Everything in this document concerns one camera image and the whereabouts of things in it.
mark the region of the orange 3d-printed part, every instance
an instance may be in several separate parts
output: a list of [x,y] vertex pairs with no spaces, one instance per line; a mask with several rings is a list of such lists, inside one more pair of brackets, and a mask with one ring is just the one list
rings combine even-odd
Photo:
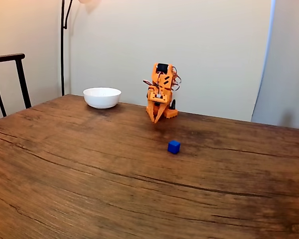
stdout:
[[175,100],[171,103],[172,91],[174,90],[172,87],[177,86],[177,91],[181,83],[176,68],[171,64],[156,63],[151,78],[152,83],[144,81],[149,85],[146,111],[151,121],[157,123],[162,114],[166,118],[177,116],[178,111],[175,109]]

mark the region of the small blue block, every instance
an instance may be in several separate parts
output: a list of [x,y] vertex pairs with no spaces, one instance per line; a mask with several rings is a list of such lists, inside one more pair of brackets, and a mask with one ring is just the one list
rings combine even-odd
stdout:
[[177,142],[175,140],[168,143],[168,151],[171,153],[178,153],[180,148],[180,142]]

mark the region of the chair backrest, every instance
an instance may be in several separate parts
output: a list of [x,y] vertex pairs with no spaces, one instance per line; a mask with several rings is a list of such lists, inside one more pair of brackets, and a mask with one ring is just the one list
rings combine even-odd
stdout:
[[[28,89],[26,87],[25,76],[24,76],[24,71],[23,71],[23,67],[22,67],[22,59],[24,59],[24,58],[25,58],[25,55],[23,53],[13,54],[13,55],[5,55],[5,56],[0,56],[0,62],[15,61],[16,69],[18,71],[24,105],[26,108],[30,108],[31,101],[30,101]],[[1,109],[3,117],[6,117],[6,112],[5,112],[5,109],[3,106],[1,95],[0,95],[0,109]]]

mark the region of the beige wall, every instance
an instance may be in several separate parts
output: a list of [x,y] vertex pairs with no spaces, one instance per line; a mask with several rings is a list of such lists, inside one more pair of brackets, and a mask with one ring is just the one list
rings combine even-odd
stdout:
[[270,0],[74,1],[71,89],[108,86],[145,105],[155,62],[177,67],[185,112],[251,120],[270,22]]
[[276,1],[254,122],[299,128],[299,0]]
[[[32,105],[56,98],[61,92],[60,6],[57,0],[0,0],[0,55],[26,55],[23,67]],[[14,62],[0,63],[0,92],[7,114],[24,109]]]

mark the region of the white bowl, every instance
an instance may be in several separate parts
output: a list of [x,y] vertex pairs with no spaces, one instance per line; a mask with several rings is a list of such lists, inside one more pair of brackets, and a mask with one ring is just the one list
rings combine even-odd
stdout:
[[89,88],[83,91],[85,102],[97,109],[107,109],[115,106],[121,96],[121,91],[113,88]]

